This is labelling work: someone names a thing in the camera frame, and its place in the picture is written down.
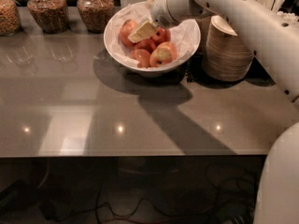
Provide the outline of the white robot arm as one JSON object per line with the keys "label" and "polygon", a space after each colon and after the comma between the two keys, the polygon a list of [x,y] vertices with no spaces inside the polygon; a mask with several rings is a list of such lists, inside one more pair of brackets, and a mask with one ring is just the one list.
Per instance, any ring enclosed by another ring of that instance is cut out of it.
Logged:
{"label": "white robot arm", "polygon": [[[291,102],[299,97],[299,28],[255,0],[154,0],[151,21],[130,33],[138,42],[155,28],[216,14],[227,20]],[[299,224],[299,123],[270,148],[264,163],[253,224]]]}

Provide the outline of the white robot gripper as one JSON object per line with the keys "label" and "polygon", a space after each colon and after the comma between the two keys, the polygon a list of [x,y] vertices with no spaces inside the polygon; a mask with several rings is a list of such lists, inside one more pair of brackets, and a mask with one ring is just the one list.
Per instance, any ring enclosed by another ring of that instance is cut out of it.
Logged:
{"label": "white robot gripper", "polygon": [[138,43],[155,35],[158,25],[171,28],[187,19],[202,19],[205,15],[206,10],[194,0],[154,0],[150,7],[150,16],[154,22],[148,19],[141,21],[128,35],[128,39]]}

